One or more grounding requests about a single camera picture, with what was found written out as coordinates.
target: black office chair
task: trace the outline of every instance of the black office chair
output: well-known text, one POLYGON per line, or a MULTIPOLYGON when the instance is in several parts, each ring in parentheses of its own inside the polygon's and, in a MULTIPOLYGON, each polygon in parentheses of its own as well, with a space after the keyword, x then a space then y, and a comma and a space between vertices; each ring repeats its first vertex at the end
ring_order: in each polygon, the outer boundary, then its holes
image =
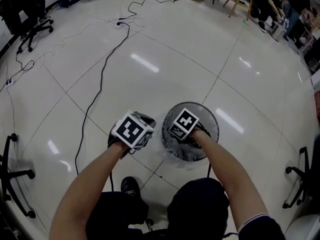
POLYGON ((31 43, 34 36, 43 30, 49 29, 51 33, 52 26, 44 26, 46 23, 52 24, 52 19, 46 19, 46 0, 1 0, 0 16, 12 35, 19 35, 23 40, 18 48, 17 54, 22 53, 22 46, 29 40, 28 51, 32 52, 31 43), (28 18, 21 22, 19 13, 24 11, 28 18))
POLYGON ((316 196, 319 195, 319 176, 320 176, 320 136, 318 136, 314 142, 313 146, 313 157, 312 157, 312 163, 311 168, 309 168, 309 158, 308 158, 308 151, 307 147, 303 147, 300 149, 299 154, 304 153, 304 172, 301 171, 297 167, 287 167, 285 169, 285 173, 290 174, 292 171, 294 171, 296 174, 298 174, 301 177, 301 185, 295 194, 293 200, 290 204, 284 203, 282 208, 287 209, 291 208, 295 202, 296 205, 299 206, 301 203, 303 203, 306 199, 306 196, 316 196))
POLYGON ((10 201, 12 197, 16 205, 19 207, 19 209, 23 213, 23 215, 34 219, 36 217, 35 212, 32 210, 26 212, 21 202, 19 201, 10 182, 11 179, 17 178, 23 175, 28 175, 29 179, 33 179, 36 176, 33 170, 8 172, 8 157, 9 157, 10 141, 16 142, 17 140, 18 138, 15 133, 11 134, 11 136, 7 136, 5 146, 4 146, 3 156, 0 155, 0 162, 2 162, 0 166, 0 179, 1 179, 3 200, 10 201))

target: blue jeans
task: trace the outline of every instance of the blue jeans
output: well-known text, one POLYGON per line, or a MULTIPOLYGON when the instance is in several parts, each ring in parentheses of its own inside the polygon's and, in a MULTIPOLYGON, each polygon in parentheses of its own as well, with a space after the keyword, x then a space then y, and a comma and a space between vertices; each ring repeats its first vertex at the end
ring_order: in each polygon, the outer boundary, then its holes
POLYGON ((286 33, 285 36, 287 37, 290 33, 290 31, 292 30, 292 28, 294 27, 294 25, 297 23, 297 21, 299 20, 300 14, 295 10, 295 9, 291 9, 291 14, 288 17, 289 20, 289 25, 286 29, 286 33))

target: chair backrest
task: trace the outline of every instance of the chair backrest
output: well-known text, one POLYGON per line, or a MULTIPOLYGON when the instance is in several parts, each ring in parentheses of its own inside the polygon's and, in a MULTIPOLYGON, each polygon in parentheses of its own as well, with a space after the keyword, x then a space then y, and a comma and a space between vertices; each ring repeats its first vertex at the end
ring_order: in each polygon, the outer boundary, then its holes
POLYGON ((12 35, 21 36, 37 24, 37 0, 1 0, 0 7, 0 16, 12 35), (21 11, 28 16, 23 24, 19 15, 21 11))

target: black pants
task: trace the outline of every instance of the black pants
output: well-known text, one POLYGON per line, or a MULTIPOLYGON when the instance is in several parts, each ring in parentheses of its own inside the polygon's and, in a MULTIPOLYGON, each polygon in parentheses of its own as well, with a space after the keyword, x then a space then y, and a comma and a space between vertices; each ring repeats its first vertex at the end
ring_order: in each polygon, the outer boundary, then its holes
POLYGON ((268 0, 255 0, 254 4, 260 10, 259 21, 265 22, 269 16, 271 16, 273 21, 277 20, 275 11, 272 6, 268 3, 268 0))
MULTIPOLYGON (((221 183, 213 178, 188 182, 175 194, 167 208, 168 229, 144 236, 209 236, 212 240, 221 240, 227 228, 229 206, 224 192, 221 183)), ((87 238, 141 235, 140 230, 128 229, 128 225, 143 224, 148 210, 148 205, 139 198, 122 192, 104 192, 87 222, 87 238)))

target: shoelace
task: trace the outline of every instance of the shoelace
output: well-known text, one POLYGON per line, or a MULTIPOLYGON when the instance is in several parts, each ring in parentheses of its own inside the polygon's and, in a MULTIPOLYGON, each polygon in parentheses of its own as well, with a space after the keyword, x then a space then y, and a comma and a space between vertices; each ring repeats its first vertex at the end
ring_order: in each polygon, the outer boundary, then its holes
POLYGON ((136 191, 134 190, 130 190, 130 191, 127 191, 125 192, 127 195, 130 195, 130 196, 134 196, 136 194, 136 191))

